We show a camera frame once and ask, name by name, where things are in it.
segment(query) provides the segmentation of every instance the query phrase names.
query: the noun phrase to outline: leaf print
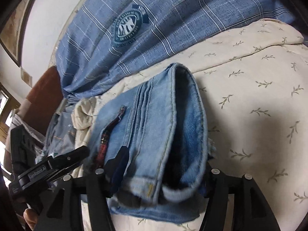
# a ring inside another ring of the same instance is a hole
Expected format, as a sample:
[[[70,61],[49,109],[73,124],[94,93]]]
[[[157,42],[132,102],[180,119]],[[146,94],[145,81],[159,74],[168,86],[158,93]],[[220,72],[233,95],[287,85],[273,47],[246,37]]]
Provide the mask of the leaf print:
[[[193,54],[195,53],[195,51],[194,52],[192,52],[189,56],[188,56],[188,58],[190,58]]]
[[[216,55],[215,53],[208,53],[208,54],[205,54],[204,56],[210,56],[210,55]]]
[[[186,226],[184,226],[183,224],[178,224],[177,226],[184,228],[183,231],[195,231],[195,229],[190,229],[188,224]]]
[[[229,75],[229,78],[230,78],[231,75],[237,76],[238,74],[244,74],[244,72],[241,72],[240,69],[239,69],[237,72],[234,72],[234,71],[233,71],[232,74]]]
[[[242,43],[244,43],[244,42],[243,42],[243,41],[239,41],[238,43],[234,44],[233,47],[234,47],[234,46],[238,46],[238,45],[240,45],[240,44],[242,44]]]
[[[296,63],[292,62],[291,64],[292,64],[291,68],[294,69],[294,71],[296,72],[296,69],[298,69],[297,66],[296,66]]]
[[[266,56],[262,57],[262,59],[266,59],[266,60],[268,60],[269,58],[275,58],[275,57],[273,55],[270,55],[270,56],[266,55]]]
[[[147,220],[147,219],[145,219],[145,218],[138,219],[138,220],[137,220],[137,221],[139,221],[139,222],[138,222],[138,225],[139,225],[141,222],[143,222],[143,221],[144,221],[144,223],[145,223],[146,220]]]
[[[230,149],[230,152],[234,154],[234,155],[231,156],[231,158],[234,158],[234,157],[241,157],[241,158],[240,158],[240,161],[242,161],[244,158],[250,158],[250,156],[252,155],[252,154],[249,154],[249,155],[246,154],[245,151],[244,151],[244,149],[242,149],[242,154],[241,154],[241,153],[238,153],[238,152],[235,152],[235,151],[233,151],[232,149]]]
[[[307,199],[308,199],[308,196],[306,196],[305,192],[304,192],[304,196],[300,196],[300,195],[298,195],[297,193],[294,193],[294,195],[296,196],[296,198],[294,199],[294,201],[296,201],[296,200],[301,200],[300,203],[302,203],[303,200],[307,200]]]
[[[253,48],[255,49],[255,51],[260,51],[260,50],[262,50],[262,47],[261,47],[261,46],[260,46],[259,48],[253,46]]]
[[[293,91],[291,92],[291,97],[293,97],[293,94],[298,94],[299,95],[299,93],[298,93],[299,90],[304,90],[304,89],[300,88],[300,85],[298,85],[297,88],[293,87]]]
[[[292,138],[293,138],[293,134],[294,134],[294,131],[298,134],[297,132],[297,124],[299,123],[300,121],[296,121],[295,124],[293,126],[291,126],[291,132],[287,135],[287,138],[289,138],[289,144],[291,144],[292,142]]]
[[[233,56],[233,58],[229,59],[229,61],[233,61],[237,58],[237,56]]]
[[[211,73],[214,73],[216,72],[216,70],[213,70],[213,71],[210,71],[210,72],[204,72],[204,74],[211,74]]]
[[[220,130],[218,128],[216,128],[216,126],[212,127],[211,129],[208,129],[208,132],[209,133],[212,133],[212,132],[220,132]]]
[[[261,110],[261,108],[252,110],[250,113],[252,114],[253,112],[256,112],[259,116],[260,116],[260,113],[262,113],[262,114],[265,114],[266,116],[271,117],[271,115],[267,113],[268,110],[264,110],[264,111],[263,111],[263,110]]]
[[[269,183],[270,180],[274,180],[276,182],[277,181],[277,178],[278,177],[282,177],[282,176],[287,176],[288,174],[285,173],[285,168],[280,172],[280,173],[277,173],[277,170],[275,171],[274,175],[272,177],[269,177],[268,180],[267,180],[267,183]]]
[[[199,90],[201,90],[201,91],[203,91],[203,92],[206,92],[206,87],[204,87],[204,88],[199,88]]]
[[[264,83],[263,82],[257,82],[257,81],[256,81],[256,83],[259,84],[258,87],[265,86],[265,88],[267,88],[268,85],[272,84],[272,82],[266,82],[265,80],[264,80]]]
[[[233,96],[233,95],[228,95],[227,97],[223,97],[224,101],[219,103],[219,104],[222,104],[222,105],[221,105],[221,109],[224,107],[224,104],[225,104],[225,102],[226,102],[227,100],[228,100],[228,102],[230,102],[230,101],[229,101],[229,98],[230,98],[231,96]]]

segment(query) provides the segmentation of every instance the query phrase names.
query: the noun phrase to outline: light blue jeans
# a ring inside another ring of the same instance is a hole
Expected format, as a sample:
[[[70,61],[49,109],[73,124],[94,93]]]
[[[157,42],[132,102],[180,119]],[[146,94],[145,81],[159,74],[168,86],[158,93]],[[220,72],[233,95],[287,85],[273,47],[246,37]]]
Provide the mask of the light blue jeans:
[[[85,174],[95,162],[102,131],[123,105],[126,111],[111,132],[105,163],[121,146],[129,148],[129,162],[120,190],[108,202],[111,212],[174,223],[197,218],[208,130],[193,75],[185,66],[171,64],[102,107],[88,144]]]

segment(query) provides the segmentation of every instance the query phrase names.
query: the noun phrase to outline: wall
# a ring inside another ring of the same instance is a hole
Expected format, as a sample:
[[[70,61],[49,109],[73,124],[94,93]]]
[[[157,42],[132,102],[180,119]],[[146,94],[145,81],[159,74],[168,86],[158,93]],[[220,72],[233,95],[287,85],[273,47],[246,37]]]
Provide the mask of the wall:
[[[61,30],[79,0],[35,0],[26,27],[22,67],[34,85],[46,71]],[[0,82],[20,102],[30,87],[20,78],[20,70],[0,48]]]

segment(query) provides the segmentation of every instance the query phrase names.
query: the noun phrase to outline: silver screw head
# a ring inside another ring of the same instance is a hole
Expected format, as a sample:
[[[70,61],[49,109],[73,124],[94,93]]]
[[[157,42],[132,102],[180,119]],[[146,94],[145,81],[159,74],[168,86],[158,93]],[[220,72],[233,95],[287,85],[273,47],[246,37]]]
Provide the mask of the silver screw head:
[[[63,180],[64,180],[64,181],[68,181],[68,180],[70,180],[70,178],[71,178],[70,175],[65,175],[65,176],[63,176]]]
[[[97,170],[95,170],[95,174],[97,175],[101,175],[102,173],[104,173],[104,170],[102,168],[98,168]]]
[[[251,174],[245,174],[244,177],[245,177],[247,180],[251,180],[251,179],[252,179],[252,175],[251,175]]]
[[[212,172],[212,174],[215,174],[215,175],[217,175],[217,174],[220,173],[219,169],[217,169],[217,168],[213,168],[213,169],[211,170],[211,172]]]

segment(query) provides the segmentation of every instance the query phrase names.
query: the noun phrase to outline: screw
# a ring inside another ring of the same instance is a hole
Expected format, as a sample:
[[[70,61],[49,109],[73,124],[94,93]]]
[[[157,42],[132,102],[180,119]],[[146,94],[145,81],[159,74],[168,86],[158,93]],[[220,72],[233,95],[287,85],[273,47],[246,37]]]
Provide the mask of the screw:
[[[220,173],[219,169],[217,168],[213,168],[211,171],[212,171],[212,174],[215,174],[215,175]]]
[[[104,172],[104,170],[102,168],[98,168],[97,170],[95,170],[95,174],[97,175],[101,175]]]
[[[251,180],[251,179],[252,179],[252,175],[251,175],[251,174],[245,174],[244,177],[245,177],[247,180]]]
[[[70,180],[70,178],[71,178],[70,175],[65,175],[65,176],[63,176],[63,180],[64,180],[64,181],[68,181],[68,180]]]

